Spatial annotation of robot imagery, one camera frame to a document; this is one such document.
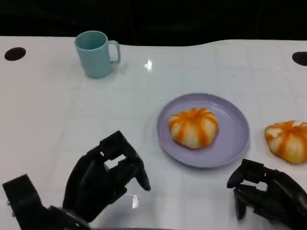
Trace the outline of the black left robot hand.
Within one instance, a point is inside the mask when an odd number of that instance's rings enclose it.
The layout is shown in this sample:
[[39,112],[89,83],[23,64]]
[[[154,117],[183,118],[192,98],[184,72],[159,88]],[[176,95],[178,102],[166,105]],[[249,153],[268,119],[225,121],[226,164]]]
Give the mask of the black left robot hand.
[[151,190],[143,160],[125,136],[116,131],[77,161],[68,178],[62,206],[92,222],[127,192],[126,185],[133,178],[145,191]]

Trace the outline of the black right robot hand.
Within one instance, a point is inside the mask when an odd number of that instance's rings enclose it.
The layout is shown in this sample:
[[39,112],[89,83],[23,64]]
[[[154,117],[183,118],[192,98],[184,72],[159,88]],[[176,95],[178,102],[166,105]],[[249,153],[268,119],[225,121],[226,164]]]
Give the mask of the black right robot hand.
[[286,173],[243,159],[228,179],[227,188],[233,189],[238,220],[251,207],[255,214],[292,230],[307,228],[307,194]]

